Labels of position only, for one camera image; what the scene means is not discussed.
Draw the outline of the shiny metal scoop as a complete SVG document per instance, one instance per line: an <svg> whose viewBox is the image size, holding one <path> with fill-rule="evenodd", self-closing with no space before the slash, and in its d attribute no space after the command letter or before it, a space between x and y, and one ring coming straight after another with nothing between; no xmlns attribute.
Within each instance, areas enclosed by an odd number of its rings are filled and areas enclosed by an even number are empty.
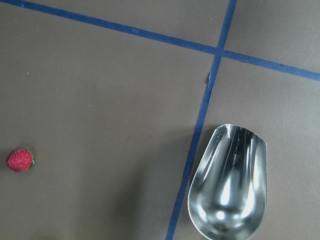
<svg viewBox="0 0 320 240"><path fill-rule="evenodd" d="M208 240L249 240L267 205L267 143L234 124L217 127L187 196L189 217Z"/></svg>

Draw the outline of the red strawberry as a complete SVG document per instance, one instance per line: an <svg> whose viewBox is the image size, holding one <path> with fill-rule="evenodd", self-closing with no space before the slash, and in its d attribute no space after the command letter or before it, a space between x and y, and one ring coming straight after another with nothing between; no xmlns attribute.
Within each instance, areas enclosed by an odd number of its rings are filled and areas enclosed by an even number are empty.
<svg viewBox="0 0 320 240"><path fill-rule="evenodd" d="M14 149L5 160L6 165L14 172L26 172L35 165L33 153L27 148Z"/></svg>

